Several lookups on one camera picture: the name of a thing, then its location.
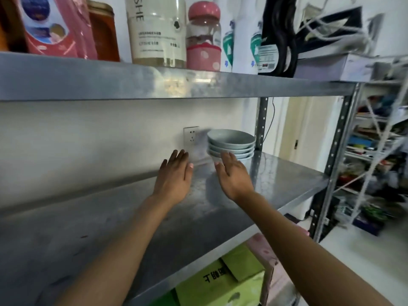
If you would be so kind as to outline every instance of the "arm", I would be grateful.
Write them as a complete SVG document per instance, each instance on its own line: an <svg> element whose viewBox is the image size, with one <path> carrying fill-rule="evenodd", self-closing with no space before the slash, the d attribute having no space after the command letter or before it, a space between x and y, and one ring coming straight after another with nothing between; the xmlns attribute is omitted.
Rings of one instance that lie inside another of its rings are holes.
<svg viewBox="0 0 408 306"><path fill-rule="evenodd" d="M373 287L332 256L256 193L245 166L233 154L216 163L225 194L262 231L290 279L310 306L391 305Z"/></svg>
<svg viewBox="0 0 408 306"><path fill-rule="evenodd" d="M188 153L182 150L177 156L173 151L169 162L163 161L153 194L136 211L130 229L79 275L56 305L122 305L147 245L167 212L187 195L192 175Z"/></svg>

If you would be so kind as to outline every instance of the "green label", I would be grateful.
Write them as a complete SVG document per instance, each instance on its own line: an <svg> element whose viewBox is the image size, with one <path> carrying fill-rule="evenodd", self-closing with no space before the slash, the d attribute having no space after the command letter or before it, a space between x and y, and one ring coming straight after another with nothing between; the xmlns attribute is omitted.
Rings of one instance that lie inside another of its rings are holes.
<svg viewBox="0 0 408 306"><path fill-rule="evenodd" d="M229 32L222 39L222 45L224 47L225 54L229 63L232 65L232 52L234 51L234 34Z"/></svg>
<svg viewBox="0 0 408 306"><path fill-rule="evenodd" d="M262 43L262 37L260 33L256 33L254 36L252 36L251 51L252 51L252 55L254 56L254 59L257 65L259 63L259 47L261 46L261 43Z"/></svg>

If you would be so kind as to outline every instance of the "pink lid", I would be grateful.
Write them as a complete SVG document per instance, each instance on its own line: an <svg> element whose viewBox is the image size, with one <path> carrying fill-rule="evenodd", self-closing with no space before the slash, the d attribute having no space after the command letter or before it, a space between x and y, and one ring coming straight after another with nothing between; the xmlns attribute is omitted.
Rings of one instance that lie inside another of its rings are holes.
<svg viewBox="0 0 408 306"><path fill-rule="evenodd" d="M198 1L193 3L188 9L188 19L193 20L198 16L213 16L218 20L221 17L221 11L217 4L209 1Z"/></svg>

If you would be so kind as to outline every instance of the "metal rack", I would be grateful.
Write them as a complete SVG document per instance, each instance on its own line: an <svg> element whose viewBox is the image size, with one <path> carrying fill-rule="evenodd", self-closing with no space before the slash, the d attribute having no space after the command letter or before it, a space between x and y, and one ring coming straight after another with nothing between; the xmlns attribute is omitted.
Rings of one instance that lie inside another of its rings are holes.
<svg viewBox="0 0 408 306"><path fill-rule="evenodd" d="M0 64L0 102L258 97L256 152L247 164L255 189L281 213L314 195L318 209L310 234L315 241L320 240L360 98L360 84L16 53L0 53ZM268 97L331 95L344 96L344 101L324 174L262 153ZM31 283L29 292L34 294L39 293L35 288L79 273L109 241L115 227L126 222L151 192L154 181L151 178L81 197L0 210L0 225L8 232L0 235L4 248L0 274L11 283L11 287L0 288L3 301L7 304L7 298L18 292L15 283L21 287ZM222 193L212 164L195 169L191 189L154 235L130 290L129 304L150 303L258 231ZM75 227L69 226L73 221ZM34 238L37 236L52 240L53 247L45 249L43 239ZM28 244L21 245L22 239ZM30 265L33 257L40 262L38 266ZM48 258L53 258L51 263L47 263ZM20 298L34 298L30 294Z"/></svg>
<svg viewBox="0 0 408 306"><path fill-rule="evenodd" d="M357 195L357 200L355 202L355 205L353 207L353 213L351 216L348 216L343 213L337 213L336 217L337 219L342 223L342 224L351 224L354 219L358 216L360 213L360 207L365 201L365 192L368 187L368 183L370 182L371 176L374 173L374 170L376 166L384 160L386 157L388 157L390 154L395 152L399 147L401 147L404 142L405 142L405 137L395 137L394 141L392 144L388 147L385 146L386 141L391 137L390 136L390 131L392 127L400 122L403 122L408 119L408 111L404 111L403 114L400 114L399 110L401 107L401 104L403 100L405 99L407 95L407 90L408 90L408 75L405 77L404 81L384 81L384 82L370 82L367 84L362 84L362 88L365 88L367 86L381 86L385 88L389 87L399 87L399 92L397 95L396 100L394 101L392 105L392 112L388 118L384 117L378 117L374 114L373 109L371 107L370 102L368 99L364 99L366 101L367 107L369 109L369 114L366 115L359 115L357 114L355 116L355 119L357 120L371 120L376 128L377 134L380 137L380 141L377 146L377 150L373 152L372 154L355 154L352 152L346 151L344 153L345 157L353 157L357 158L360 160L364 160L367 162L370 162L370 167L368 171L364 172L363 174L357 176L353 180L349 181L347 184L342 185L341 187L338 187L333 193L340 191L340 190L345 190L347 192L350 192L354 195ZM357 102L361 102L363 99L361 99L361 95ZM379 123L386 123L384 131L380 130ZM348 188L350 184L355 182L356 180L359 180L361 178L364 178L364 182L362 185L362 188L360 191L355 191L353 189Z"/></svg>

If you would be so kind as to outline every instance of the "floor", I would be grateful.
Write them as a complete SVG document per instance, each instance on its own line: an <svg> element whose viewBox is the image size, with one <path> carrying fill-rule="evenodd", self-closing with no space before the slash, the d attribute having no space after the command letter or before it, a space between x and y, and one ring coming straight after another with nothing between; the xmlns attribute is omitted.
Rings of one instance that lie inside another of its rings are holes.
<svg viewBox="0 0 408 306"><path fill-rule="evenodd" d="M310 227L310 219L299 223ZM355 226L335 227L321 245L395 306L408 301L408 219L390 224L379 237ZM300 306L307 306L302 300Z"/></svg>

